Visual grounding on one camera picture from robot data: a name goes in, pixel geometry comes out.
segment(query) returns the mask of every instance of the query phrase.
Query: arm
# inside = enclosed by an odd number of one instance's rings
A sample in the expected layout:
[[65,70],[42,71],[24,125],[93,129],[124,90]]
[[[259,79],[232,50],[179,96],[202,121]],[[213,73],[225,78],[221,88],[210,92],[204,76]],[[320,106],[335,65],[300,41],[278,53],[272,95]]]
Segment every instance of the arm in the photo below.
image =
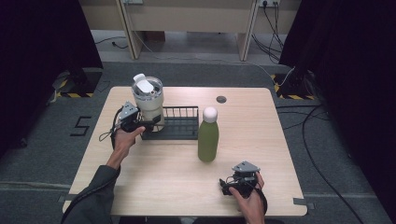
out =
[[[259,173],[256,173],[259,178],[259,183],[256,188],[262,188],[264,186],[264,181]],[[239,204],[239,208],[245,217],[245,220],[249,224],[264,224],[264,208],[262,205],[262,199],[256,190],[253,190],[250,197],[247,199],[243,198],[238,190],[230,188],[231,194],[235,197]]]
[[116,144],[106,165],[96,171],[90,185],[70,203],[64,212],[62,223],[110,223],[110,211],[114,200],[114,186],[120,175],[120,164],[129,154],[135,138],[144,127],[132,133],[116,130]]

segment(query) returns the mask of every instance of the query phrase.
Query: gray carpet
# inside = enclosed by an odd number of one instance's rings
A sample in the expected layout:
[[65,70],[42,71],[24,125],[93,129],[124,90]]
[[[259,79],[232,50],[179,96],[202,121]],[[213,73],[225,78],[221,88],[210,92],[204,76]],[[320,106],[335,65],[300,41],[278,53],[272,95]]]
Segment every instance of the gray carpet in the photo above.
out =
[[[130,86],[136,74],[158,77],[164,86],[268,88],[276,106],[320,104],[318,100],[278,99],[271,78],[253,65],[104,63],[104,67],[92,98],[58,98],[41,114],[28,136],[28,146],[11,149],[0,160],[1,223],[60,222],[63,206],[60,198],[67,194],[73,182],[109,90],[113,86]],[[270,74],[289,71],[280,66],[265,68]],[[278,109],[309,205],[308,214],[271,219],[285,223],[358,223],[314,168],[304,148],[302,125],[291,127],[302,122],[312,108]],[[318,116],[305,125],[305,139],[320,171],[364,223],[391,223],[360,168],[348,157],[347,147],[325,108],[314,114]],[[89,128],[84,136],[71,136],[84,133],[84,129],[75,128],[80,117],[90,117],[79,123]]]

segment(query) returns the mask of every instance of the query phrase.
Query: wooden desk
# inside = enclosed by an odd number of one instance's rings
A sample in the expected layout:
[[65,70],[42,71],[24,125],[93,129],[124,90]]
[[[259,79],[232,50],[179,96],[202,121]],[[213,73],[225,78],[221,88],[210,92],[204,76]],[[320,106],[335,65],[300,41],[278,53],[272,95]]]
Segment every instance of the wooden desk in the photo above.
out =
[[239,57],[245,61],[257,1],[144,0],[143,5],[132,5],[117,0],[117,5],[133,59],[143,46],[140,31],[186,31],[236,33]]
[[[141,140],[136,138],[121,165],[115,187],[115,216],[241,216],[232,196],[224,196],[219,178],[233,174],[232,167],[250,161],[262,168],[267,216],[303,216],[302,199],[271,93],[264,88],[165,87],[164,105],[198,105],[200,120],[206,106],[219,111],[219,149],[216,159],[203,163],[196,140]],[[227,102],[219,104],[218,96]],[[110,139],[99,135],[111,127],[114,114],[125,101],[134,102],[130,87],[113,88],[92,134],[70,194],[90,183],[97,167],[105,164],[112,149]],[[64,210],[70,202],[64,204]]]

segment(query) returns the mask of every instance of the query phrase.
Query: hand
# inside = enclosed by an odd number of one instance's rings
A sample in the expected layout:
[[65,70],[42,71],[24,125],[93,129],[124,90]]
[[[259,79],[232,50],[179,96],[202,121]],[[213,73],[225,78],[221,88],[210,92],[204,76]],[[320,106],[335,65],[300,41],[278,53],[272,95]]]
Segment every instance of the hand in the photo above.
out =
[[[259,180],[256,188],[260,189],[264,186],[264,181],[258,172],[256,173],[256,176]],[[243,198],[237,189],[229,188],[229,190],[238,202],[239,208],[247,220],[247,223],[264,224],[264,208],[262,205],[262,199],[256,190],[253,190],[247,199]]]
[[128,156],[129,149],[134,145],[135,138],[143,131],[145,131],[145,127],[139,127],[131,133],[126,133],[122,129],[117,129],[114,151],[106,165],[118,170],[123,159]]

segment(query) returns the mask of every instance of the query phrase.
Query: white tumbler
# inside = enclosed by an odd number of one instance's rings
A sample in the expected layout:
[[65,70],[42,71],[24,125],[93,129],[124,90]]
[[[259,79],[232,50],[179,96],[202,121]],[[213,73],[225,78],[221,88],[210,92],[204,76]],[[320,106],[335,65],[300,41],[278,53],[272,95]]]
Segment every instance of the white tumbler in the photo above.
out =
[[158,132],[165,124],[163,118],[163,84],[156,77],[146,77],[144,74],[134,76],[132,93],[137,107],[140,108],[142,119],[151,121],[161,115],[161,120],[156,123],[153,131]]

